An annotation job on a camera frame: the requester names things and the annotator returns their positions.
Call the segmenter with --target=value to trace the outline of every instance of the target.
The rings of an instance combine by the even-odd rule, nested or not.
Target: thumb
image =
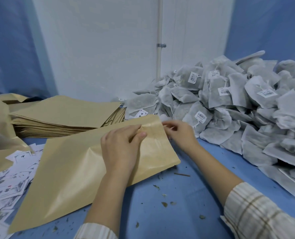
[[[173,138],[173,136],[175,136],[175,131],[173,131],[171,128],[169,128],[167,126],[163,126],[163,128],[164,128],[164,131],[168,137]]]
[[[147,133],[146,132],[140,132],[138,134],[136,134],[132,141],[131,141],[131,144],[133,144],[133,146],[135,147],[139,147],[140,143],[143,141],[143,139],[145,139],[147,136]]]

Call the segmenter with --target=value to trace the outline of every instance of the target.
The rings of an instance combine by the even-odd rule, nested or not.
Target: striped sleeve
[[[295,239],[295,218],[245,182],[230,192],[221,219],[236,239]]]
[[[96,223],[83,224],[74,239],[118,239],[112,230]]]

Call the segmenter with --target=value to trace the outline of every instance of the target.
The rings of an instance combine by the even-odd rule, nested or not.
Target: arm
[[[182,121],[163,122],[165,132],[196,163],[220,203],[225,201],[232,189],[243,181],[207,152],[195,139],[193,128]]]
[[[82,227],[87,228],[81,227],[75,238],[105,239],[118,235],[124,192],[137,160],[139,146],[146,137],[145,132],[138,133],[140,127],[131,125],[115,129],[101,138],[107,172],[84,220]]]

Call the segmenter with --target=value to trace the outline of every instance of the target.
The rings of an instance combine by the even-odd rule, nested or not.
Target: barcode label
[[[138,118],[138,117],[143,117],[143,116],[146,116],[148,114],[147,111],[141,109],[136,115],[134,118]]]
[[[229,87],[218,88],[218,93],[220,94],[220,96],[229,96]]]
[[[257,92],[257,94],[261,95],[264,98],[278,95],[276,92],[272,91],[271,89],[262,90],[260,92]]]
[[[207,116],[205,116],[205,114],[203,112],[198,111],[195,114],[195,118],[197,120],[199,120],[201,123],[204,123],[206,121],[206,119],[207,119]]]
[[[188,79],[187,82],[192,83],[192,84],[195,84],[197,78],[198,78],[198,74],[197,73],[194,73],[194,72],[191,72],[190,75],[189,75],[189,79]]]
[[[209,72],[209,77],[219,76],[220,72],[218,70],[213,70]]]

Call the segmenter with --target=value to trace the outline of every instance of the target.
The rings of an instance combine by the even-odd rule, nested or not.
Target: person's right hand
[[[189,149],[200,146],[195,138],[193,128],[186,122],[170,120],[162,122],[165,133],[186,153]]]

